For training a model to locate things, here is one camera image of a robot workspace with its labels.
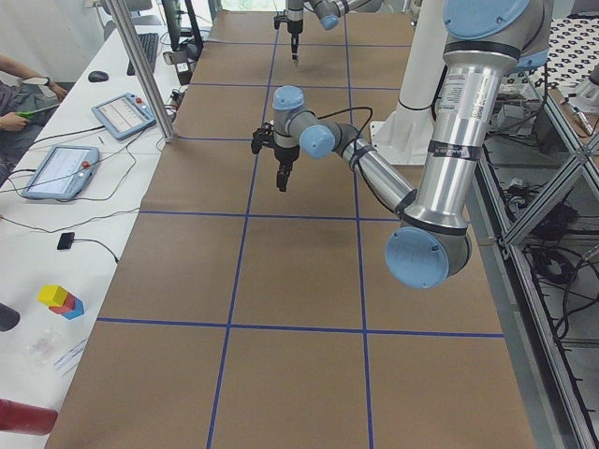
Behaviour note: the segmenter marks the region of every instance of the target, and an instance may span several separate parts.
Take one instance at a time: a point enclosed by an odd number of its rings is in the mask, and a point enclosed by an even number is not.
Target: white desk
[[[161,27],[139,27],[140,33],[157,32]],[[159,49],[154,78],[161,95],[168,99],[173,88],[179,87],[175,70],[165,65]],[[125,74],[128,58],[118,33],[113,33],[98,55],[75,84],[66,100],[56,111],[39,138],[54,136],[99,126],[90,111],[102,101],[131,92],[144,98],[136,77]],[[87,75],[103,70],[110,75],[106,82],[91,83]],[[49,147],[69,141],[76,145],[98,147],[101,158],[113,157],[98,166],[90,184],[80,196],[104,198],[109,196],[133,163],[125,151],[117,153],[128,140],[118,142],[106,130],[69,138],[46,140],[34,146],[17,168],[36,168]],[[53,230],[107,216],[120,210],[139,206],[160,157],[161,134],[157,127],[146,130],[129,148],[137,159],[136,165],[114,196],[106,201],[30,201],[15,193],[0,193],[0,213],[10,220]],[[23,187],[27,177],[13,177]],[[7,181],[1,191],[12,189]],[[117,255],[122,253],[137,213],[126,213],[75,227],[76,239],[97,239]],[[19,324],[0,333],[0,398],[49,407],[59,410],[71,383],[74,369],[59,372],[53,363],[69,349],[89,336],[104,300],[116,264],[109,252],[96,243],[75,242],[71,250],[59,252],[56,244],[60,232],[47,234],[0,221],[0,301],[21,314]],[[56,283],[80,298],[85,305],[82,317],[68,321],[37,302],[42,285]],[[54,352],[42,367],[33,368],[23,356],[28,345],[44,335],[59,336]],[[0,447],[11,449],[42,448],[48,438],[0,432]]]

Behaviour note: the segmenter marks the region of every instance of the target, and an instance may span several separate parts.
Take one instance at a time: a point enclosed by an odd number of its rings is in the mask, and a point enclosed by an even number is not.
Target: yellow block
[[[37,295],[37,300],[48,307],[62,307],[68,292],[60,285],[44,285]]]

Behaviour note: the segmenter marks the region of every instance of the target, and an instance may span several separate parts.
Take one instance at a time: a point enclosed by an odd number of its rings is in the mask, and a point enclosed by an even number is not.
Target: red cup
[[[0,430],[28,435],[48,435],[58,412],[34,405],[0,399]]]

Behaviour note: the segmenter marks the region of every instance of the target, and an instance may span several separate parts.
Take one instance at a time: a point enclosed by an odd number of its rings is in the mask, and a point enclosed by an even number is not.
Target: cardboard table surface
[[[307,13],[294,67],[272,16],[218,16],[47,448],[533,448],[479,252],[405,287],[396,219],[336,155],[303,155],[282,194],[250,153],[283,84],[384,120],[408,19]]]

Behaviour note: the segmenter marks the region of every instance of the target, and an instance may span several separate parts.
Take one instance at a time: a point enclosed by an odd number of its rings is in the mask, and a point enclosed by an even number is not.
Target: red object
[[[58,412],[51,409],[0,399],[0,430],[28,435],[48,435]]]
[[[49,306],[48,309],[59,315],[62,315],[63,313],[69,313],[70,311],[75,310],[75,299],[76,298],[69,293],[66,295],[65,304],[62,306]]]

